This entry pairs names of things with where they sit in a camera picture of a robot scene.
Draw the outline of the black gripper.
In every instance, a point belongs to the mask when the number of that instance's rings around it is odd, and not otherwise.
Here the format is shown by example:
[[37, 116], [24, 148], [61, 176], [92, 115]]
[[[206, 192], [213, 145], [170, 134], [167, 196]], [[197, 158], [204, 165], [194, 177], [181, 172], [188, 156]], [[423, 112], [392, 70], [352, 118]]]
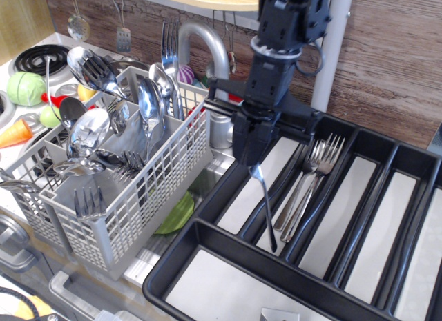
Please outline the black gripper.
[[[211, 79], [204, 107], [233, 120], [233, 156], [255, 166], [278, 135], [302, 144], [314, 138], [323, 114], [289, 91], [300, 54], [256, 54], [246, 81]], [[236, 103], [229, 94], [243, 98]]]

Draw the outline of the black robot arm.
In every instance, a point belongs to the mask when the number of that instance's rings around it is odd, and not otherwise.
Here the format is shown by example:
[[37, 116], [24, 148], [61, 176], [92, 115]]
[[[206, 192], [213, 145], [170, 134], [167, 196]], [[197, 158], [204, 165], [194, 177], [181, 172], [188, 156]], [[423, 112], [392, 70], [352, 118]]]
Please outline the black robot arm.
[[298, 58], [331, 21], [329, 0], [260, 0], [257, 35], [246, 81], [209, 80], [205, 107], [231, 117], [236, 161], [254, 166], [280, 136], [309, 144], [323, 114], [289, 91]]

